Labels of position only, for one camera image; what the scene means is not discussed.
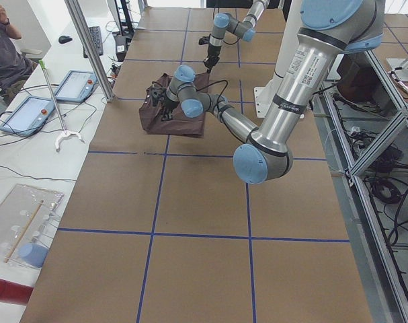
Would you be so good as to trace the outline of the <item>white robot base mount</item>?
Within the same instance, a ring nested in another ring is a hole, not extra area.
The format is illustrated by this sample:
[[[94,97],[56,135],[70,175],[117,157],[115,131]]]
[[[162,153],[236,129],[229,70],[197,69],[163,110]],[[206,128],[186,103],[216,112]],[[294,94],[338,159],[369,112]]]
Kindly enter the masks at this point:
[[[263,118],[271,108],[293,112],[295,114],[304,114],[307,108],[307,98],[302,93],[304,86],[299,84],[298,77],[301,76],[304,60],[294,57],[288,66],[285,78],[274,71],[273,78],[265,87],[255,88],[255,105],[257,116]]]

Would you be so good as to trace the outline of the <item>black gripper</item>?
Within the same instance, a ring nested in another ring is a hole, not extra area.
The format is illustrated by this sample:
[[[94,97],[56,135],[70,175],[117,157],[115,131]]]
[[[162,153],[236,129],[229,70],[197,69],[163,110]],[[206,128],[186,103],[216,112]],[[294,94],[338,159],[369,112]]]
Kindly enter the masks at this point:
[[[207,57],[203,60],[207,73],[211,73],[212,68],[219,62],[220,51],[221,46],[208,45]]]
[[[173,111],[177,108],[179,102],[175,100],[171,100],[170,98],[166,97],[163,99],[162,104],[162,114],[161,120],[162,121],[170,121],[173,119]]]

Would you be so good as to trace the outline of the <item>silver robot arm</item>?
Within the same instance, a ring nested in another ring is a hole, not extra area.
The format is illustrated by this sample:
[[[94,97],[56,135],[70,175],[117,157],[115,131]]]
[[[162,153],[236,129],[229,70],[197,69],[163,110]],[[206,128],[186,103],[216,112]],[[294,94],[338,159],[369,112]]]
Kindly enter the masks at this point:
[[[255,36],[255,26],[262,13],[268,8],[270,1],[253,1],[247,15],[242,21],[229,13],[217,13],[213,19],[213,28],[208,36],[199,39],[198,44],[207,44],[207,56],[203,60],[206,72],[210,73],[212,68],[220,59],[220,51],[225,41],[227,32],[237,37],[237,40],[251,42]]]
[[[309,100],[340,54],[364,52],[382,41],[384,1],[293,1],[285,38],[296,49],[263,122],[256,125],[222,95],[200,93],[194,70],[179,66],[165,90],[164,112],[181,108],[188,118],[213,114],[240,140],[234,169],[249,184],[286,175],[292,167],[287,141]]]

